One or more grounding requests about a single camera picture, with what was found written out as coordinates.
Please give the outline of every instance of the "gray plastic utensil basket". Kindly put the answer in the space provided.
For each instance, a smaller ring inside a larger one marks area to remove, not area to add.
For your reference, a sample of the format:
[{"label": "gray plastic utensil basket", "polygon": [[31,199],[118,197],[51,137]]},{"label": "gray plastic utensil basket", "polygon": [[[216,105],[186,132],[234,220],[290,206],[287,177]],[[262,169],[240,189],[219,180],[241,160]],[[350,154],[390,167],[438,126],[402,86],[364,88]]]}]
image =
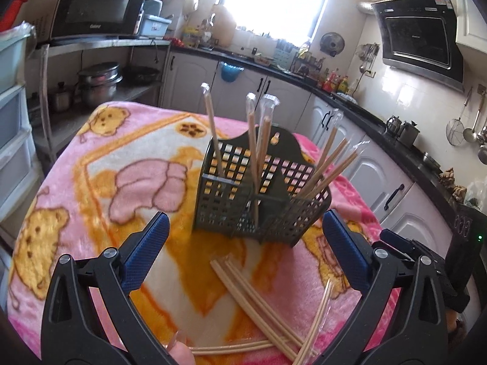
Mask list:
[{"label": "gray plastic utensil basket", "polygon": [[[270,138],[258,195],[254,195],[251,178],[248,133],[219,140],[225,179],[218,177],[210,140],[198,183],[193,229],[294,246],[330,207],[328,187],[314,200],[293,197],[314,166],[304,160],[298,141],[287,130],[273,125]],[[253,220],[255,199],[259,200],[258,228]]]}]

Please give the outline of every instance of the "pot lid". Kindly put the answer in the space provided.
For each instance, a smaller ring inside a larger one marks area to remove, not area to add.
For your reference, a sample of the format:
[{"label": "pot lid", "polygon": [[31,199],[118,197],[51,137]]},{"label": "pot lid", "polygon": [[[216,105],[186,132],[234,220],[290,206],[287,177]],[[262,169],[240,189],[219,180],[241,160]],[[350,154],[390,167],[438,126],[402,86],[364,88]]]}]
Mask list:
[{"label": "pot lid", "polygon": [[86,67],[84,70],[81,70],[78,75],[84,77],[96,77],[98,75],[105,75],[111,70],[118,69],[118,67],[120,67],[120,64],[117,62],[105,62]]}]

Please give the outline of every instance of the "cartoon bear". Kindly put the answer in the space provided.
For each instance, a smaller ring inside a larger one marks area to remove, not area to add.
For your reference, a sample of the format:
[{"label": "cartoon bear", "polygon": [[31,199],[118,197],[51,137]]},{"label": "cartoon bear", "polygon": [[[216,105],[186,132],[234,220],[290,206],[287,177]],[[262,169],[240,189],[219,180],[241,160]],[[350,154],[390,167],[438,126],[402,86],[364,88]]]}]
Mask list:
[{"label": "cartoon bear", "polygon": [[111,201],[112,222],[127,223],[141,207],[176,212],[186,192],[187,167],[163,159],[144,159],[120,170],[115,178],[116,194]]},{"label": "cartoon bear", "polygon": [[[49,188],[39,195],[47,193]],[[58,250],[59,233],[68,224],[69,213],[63,207],[35,209],[37,197],[17,239],[13,263],[20,280],[38,299],[44,300],[51,280],[50,268]]]},{"label": "cartoon bear", "polygon": [[99,136],[113,136],[129,116],[130,112],[126,108],[100,106],[81,127],[77,136],[79,136],[80,142],[86,142],[85,134],[89,131]]}]

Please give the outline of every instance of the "pink blanket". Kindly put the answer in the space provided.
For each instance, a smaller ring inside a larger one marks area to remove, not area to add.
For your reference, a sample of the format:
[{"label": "pink blanket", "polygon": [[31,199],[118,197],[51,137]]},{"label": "pink blanket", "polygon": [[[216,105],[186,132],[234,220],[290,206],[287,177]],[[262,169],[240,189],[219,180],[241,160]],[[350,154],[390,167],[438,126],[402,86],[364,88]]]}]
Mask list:
[{"label": "pink blanket", "polygon": [[[247,129],[246,123],[227,119],[216,118],[216,125],[219,136],[228,138]],[[44,301],[60,255],[82,259],[119,247],[158,210],[170,217],[170,237],[131,299],[161,342],[166,344],[179,329],[196,347],[262,339],[210,267],[215,257],[231,255],[302,337],[331,279],[333,299],[315,348],[330,344],[360,293],[350,288],[320,223],[294,248],[192,231],[198,178],[210,137],[206,117],[196,114],[118,102],[104,104],[92,114],[48,174],[16,242],[8,316],[38,356]],[[308,159],[318,157],[310,140],[296,138]],[[378,240],[381,227],[349,181],[340,176],[330,189],[332,208],[349,227],[371,242]],[[110,342],[122,347],[100,297],[95,294],[94,299]],[[396,300],[395,292],[369,347],[381,340]],[[215,365],[287,362],[277,349],[197,357],[198,364]]]}]

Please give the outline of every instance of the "kitchen counter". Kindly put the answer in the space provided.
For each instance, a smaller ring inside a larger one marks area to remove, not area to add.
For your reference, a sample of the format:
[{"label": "kitchen counter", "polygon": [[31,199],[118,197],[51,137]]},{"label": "kitchen counter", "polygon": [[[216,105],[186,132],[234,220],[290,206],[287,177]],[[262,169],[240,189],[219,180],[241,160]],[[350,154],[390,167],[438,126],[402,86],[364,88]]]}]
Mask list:
[{"label": "kitchen counter", "polygon": [[320,97],[332,107],[339,108],[343,111],[346,118],[362,129],[372,141],[378,144],[383,151],[389,155],[389,157],[414,183],[417,183],[420,186],[423,192],[436,206],[442,217],[445,219],[445,222],[452,230],[454,229],[456,202],[446,191],[446,189],[438,182],[437,176],[424,166],[421,152],[415,147],[408,149],[392,137],[385,135],[385,123],[364,108],[358,106],[357,104],[348,102],[336,94],[310,86],[304,83],[304,81],[298,77],[286,74],[276,68],[264,67],[255,63],[250,58],[243,58],[239,55],[234,55],[231,52],[225,53],[221,51],[206,51],[201,49],[173,46],[171,46],[171,50],[209,59],[220,60],[228,64],[238,65],[265,75],[273,76],[299,86],[300,88]]}]

